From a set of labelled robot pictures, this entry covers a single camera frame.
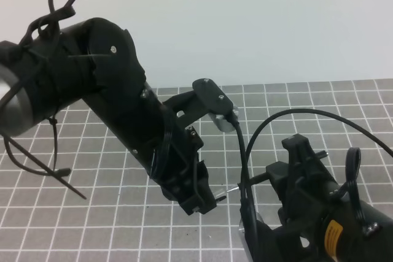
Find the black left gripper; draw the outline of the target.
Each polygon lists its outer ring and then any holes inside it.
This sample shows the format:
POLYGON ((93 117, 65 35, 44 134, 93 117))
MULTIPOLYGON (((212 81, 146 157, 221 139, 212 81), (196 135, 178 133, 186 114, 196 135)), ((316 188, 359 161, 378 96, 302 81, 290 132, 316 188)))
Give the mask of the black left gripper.
POLYGON ((217 205, 208 170, 198 156, 203 141, 192 126, 205 113, 195 93, 177 94, 165 102, 144 93, 132 119, 132 154, 164 196, 189 215, 206 214, 217 205))

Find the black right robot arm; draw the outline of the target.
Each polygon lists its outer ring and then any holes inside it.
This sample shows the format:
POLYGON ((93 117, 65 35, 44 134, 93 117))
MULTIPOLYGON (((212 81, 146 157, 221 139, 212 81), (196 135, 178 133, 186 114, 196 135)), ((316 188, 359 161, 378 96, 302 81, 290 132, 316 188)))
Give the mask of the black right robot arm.
POLYGON ((282 146, 289 161, 266 168, 282 225, 259 226, 264 261, 392 261, 392 219, 361 201, 359 222, 306 137, 296 134, 282 146))

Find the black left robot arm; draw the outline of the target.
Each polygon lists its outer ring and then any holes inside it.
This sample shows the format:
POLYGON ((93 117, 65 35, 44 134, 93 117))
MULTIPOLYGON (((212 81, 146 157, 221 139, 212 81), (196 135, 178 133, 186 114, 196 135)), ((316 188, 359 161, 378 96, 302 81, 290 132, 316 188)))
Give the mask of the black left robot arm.
POLYGON ((18 93, 1 109, 1 131, 16 137, 83 100, 187 214, 216 207, 208 170, 198 157, 203 141, 193 122, 213 110, 210 80, 165 102, 146 81, 125 29, 93 18, 28 44, 1 42, 1 94, 18 93))

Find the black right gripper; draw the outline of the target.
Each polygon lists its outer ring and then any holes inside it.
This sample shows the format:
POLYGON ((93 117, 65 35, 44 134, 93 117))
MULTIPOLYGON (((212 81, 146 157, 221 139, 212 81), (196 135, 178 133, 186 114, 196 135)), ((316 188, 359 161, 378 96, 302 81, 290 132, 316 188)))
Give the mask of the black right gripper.
POLYGON ((268 180, 282 207, 278 210, 281 222, 289 222, 306 215, 315 204, 329 198, 328 187, 337 182, 322 162, 328 153, 315 152, 309 139, 295 134, 282 140, 288 151, 288 162, 277 161, 266 167, 268 180))

